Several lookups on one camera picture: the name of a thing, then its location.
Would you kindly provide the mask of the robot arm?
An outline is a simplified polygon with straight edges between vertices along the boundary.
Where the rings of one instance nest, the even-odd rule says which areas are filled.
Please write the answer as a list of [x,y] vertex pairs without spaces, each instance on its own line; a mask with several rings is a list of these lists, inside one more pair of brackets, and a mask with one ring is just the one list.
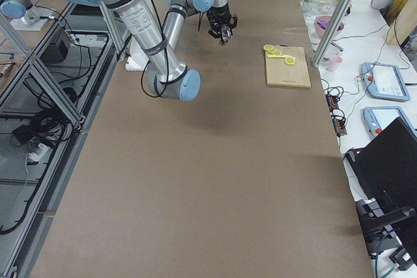
[[185,19],[205,13],[208,33],[226,44],[237,26],[238,17],[229,10],[229,0],[169,0],[169,10],[160,21],[154,5],[146,0],[66,0],[116,12],[130,31],[149,63],[145,69],[148,88],[153,97],[192,101],[199,93],[201,78],[175,54],[175,46]]

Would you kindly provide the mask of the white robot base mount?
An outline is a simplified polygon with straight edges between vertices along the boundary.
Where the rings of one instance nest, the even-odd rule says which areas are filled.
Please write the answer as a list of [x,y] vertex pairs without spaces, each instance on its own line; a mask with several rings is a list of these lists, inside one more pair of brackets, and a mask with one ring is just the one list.
[[126,70],[131,72],[144,71],[148,62],[146,54],[134,37],[131,39],[129,57],[126,62]]

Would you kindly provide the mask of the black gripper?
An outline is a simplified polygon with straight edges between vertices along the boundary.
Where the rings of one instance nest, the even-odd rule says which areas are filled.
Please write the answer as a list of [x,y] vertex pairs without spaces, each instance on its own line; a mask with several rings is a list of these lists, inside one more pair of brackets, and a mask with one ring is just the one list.
[[222,38],[222,27],[230,27],[235,29],[238,23],[238,15],[231,15],[228,8],[211,8],[207,12],[210,29],[208,33],[216,39]]

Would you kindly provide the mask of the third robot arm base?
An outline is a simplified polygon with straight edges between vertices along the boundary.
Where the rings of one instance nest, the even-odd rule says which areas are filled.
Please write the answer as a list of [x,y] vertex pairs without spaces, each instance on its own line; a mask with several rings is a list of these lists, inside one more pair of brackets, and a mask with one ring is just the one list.
[[31,0],[1,0],[1,13],[11,19],[10,24],[17,31],[41,31],[51,10],[38,8]]

